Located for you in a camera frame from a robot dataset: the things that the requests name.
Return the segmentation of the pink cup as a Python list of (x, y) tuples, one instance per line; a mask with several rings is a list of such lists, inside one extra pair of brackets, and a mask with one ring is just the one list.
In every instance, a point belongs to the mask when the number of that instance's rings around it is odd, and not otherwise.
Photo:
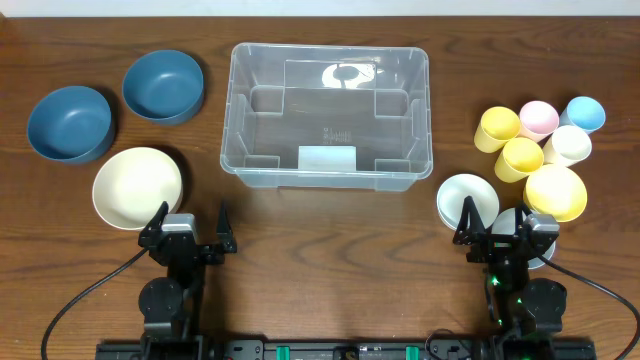
[(559, 118), (549, 103), (540, 100), (527, 102), (519, 111), (521, 125), (518, 136), (540, 142), (558, 128)]

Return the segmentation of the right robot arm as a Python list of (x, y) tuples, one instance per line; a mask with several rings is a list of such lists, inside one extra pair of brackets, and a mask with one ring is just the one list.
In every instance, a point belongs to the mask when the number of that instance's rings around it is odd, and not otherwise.
[(514, 214), (513, 232), (493, 234), (484, 227), (472, 197), (463, 201), (453, 237), (469, 248), (470, 263), (487, 266), (485, 297), (490, 318), (501, 332), (472, 342), (472, 359), (552, 359), (551, 336), (562, 330), (566, 288), (529, 276), (529, 261), (541, 259), (559, 236), (551, 215), (537, 214), (522, 204)]

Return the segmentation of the cream white cup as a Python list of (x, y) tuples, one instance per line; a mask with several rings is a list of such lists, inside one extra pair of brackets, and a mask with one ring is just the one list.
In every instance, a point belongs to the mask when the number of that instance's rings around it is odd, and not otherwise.
[(583, 129), (563, 125), (552, 133), (544, 145), (544, 162), (570, 167), (588, 158), (591, 151), (591, 138)]

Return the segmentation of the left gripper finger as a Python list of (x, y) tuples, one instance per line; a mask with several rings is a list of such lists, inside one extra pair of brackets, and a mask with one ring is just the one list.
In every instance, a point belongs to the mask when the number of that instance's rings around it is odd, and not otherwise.
[(162, 238), (162, 224), (168, 214), (169, 206), (163, 201), (151, 220), (139, 233), (138, 245), (141, 248), (156, 248)]
[(237, 242), (235, 240), (233, 230), (229, 222), (227, 209), (224, 203), (220, 204), (218, 221), (216, 225), (216, 235), (219, 245), (224, 253), (237, 252)]

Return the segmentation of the yellow small bowl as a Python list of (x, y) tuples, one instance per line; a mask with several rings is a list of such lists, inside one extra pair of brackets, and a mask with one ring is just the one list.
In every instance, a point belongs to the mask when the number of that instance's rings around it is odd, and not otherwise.
[(527, 178), (523, 198), (532, 210), (552, 215), (557, 222), (569, 222), (584, 212), (588, 193), (573, 170), (546, 164)]

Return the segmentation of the white small bowl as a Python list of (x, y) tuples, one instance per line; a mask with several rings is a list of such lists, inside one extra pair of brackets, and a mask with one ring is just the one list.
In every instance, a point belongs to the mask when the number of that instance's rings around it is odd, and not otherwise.
[(436, 206), (443, 223), (452, 230), (457, 228), (468, 196), (473, 198), (484, 227), (490, 227), (500, 210), (498, 194), (486, 180), (473, 174), (454, 175), (438, 189)]

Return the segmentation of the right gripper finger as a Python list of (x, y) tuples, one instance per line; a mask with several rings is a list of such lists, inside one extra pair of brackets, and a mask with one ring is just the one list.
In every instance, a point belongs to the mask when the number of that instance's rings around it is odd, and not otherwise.
[(520, 203), (515, 207), (515, 235), (529, 234), (531, 232), (532, 227), (528, 222), (528, 216), (531, 214), (531, 209), (525, 203)]
[(486, 228), (480, 217), (472, 196), (463, 201), (461, 216), (455, 230), (453, 243), (455, 245), (472, 245), (479, 243), (486, 235)]

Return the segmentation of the yellow cup front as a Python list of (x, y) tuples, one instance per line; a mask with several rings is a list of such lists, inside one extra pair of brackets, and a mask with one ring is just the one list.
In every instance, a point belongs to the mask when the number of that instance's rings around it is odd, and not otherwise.
[(494, 172), (501, 181), (515, 183), (537, 171), (543, 164), (542, 148), (529, 138), (517, 137), (503, 147)]

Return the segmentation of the light grey small bowl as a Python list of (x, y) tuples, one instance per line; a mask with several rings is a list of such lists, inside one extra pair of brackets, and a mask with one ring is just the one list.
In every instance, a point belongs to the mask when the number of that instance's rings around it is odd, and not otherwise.
[[(501, 212), (491, 227), (491, 233), (499, 235), (513, 235), (516, 230), (515, 213), (515, 208), (508, 208)], [(538, 258), (528, 261), (529, 270), (534, 270), (543, 267), (544, 265), (545, 263)]]

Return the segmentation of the yellow cup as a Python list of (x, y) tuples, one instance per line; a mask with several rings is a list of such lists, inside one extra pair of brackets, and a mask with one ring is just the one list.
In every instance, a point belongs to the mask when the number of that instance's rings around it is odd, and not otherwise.
[(520, 128), (519, 116), (513, 110), (503, 106), (491, 107), (480, 118), (474, 145), (484, 153), (496, 152), (515, 138)]
[(503, 147), (494, 172), (501, 181), (515, 183), (537, 171), (543, 164), (542, 148), (529, 138), (517, 137)]

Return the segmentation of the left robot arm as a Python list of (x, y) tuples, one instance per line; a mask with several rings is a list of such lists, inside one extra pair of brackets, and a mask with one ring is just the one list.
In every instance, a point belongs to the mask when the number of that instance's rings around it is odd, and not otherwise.
[(149, 281), (138, 298), (144, 316), (140, 359), (210, 357), (208, 341), (198, 333), (206, 267), (223, 264), (237, 251), (225, 206), (218, 213), (216, 236), (214, 244), (198, 244), (195, 216), (171, 214), (166, 202), (141, 230), (138, 245), (167, 268), (167, 275)]

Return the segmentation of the light blue cup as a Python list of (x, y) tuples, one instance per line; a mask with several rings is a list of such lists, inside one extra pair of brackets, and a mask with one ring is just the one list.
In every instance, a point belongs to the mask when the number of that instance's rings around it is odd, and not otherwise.
[(587, 134), (599, 130), (605, 122), (606, 112), (603, 106), (587, 96), (571, 99), (559, 119), (560, 126), (576, 126)]

